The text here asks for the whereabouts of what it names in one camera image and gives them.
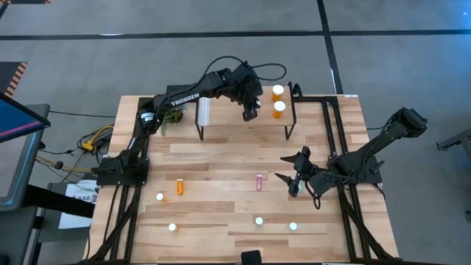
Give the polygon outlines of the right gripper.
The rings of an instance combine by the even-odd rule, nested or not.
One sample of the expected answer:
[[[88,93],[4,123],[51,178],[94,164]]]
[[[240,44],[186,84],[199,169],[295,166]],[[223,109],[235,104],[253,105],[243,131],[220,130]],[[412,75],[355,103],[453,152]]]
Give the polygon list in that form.
[[[288,193],[292,197],[297,197],[299,184],[302,180],[309,180],[319,172],[319,167],[310,162],[310,156],[310,149],[307,146],[304,146],[297,154],[280,158],[282,161],[294,164],[294,170],[296,172],[294,179],[284,174],[275,173],[275,176],[288,185]]]

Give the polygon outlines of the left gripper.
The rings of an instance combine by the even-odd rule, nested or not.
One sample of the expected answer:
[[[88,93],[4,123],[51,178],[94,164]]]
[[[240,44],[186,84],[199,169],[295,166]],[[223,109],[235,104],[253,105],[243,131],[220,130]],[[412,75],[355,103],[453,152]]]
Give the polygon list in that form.
[[[258,116],[257,109],[261,108],[258,97],[263,94],[263,89],[258,76],[248,62],[243,62],[232,72],[232,78],[235,85],[230,99],[244,107],[243,120],[251,121]]]

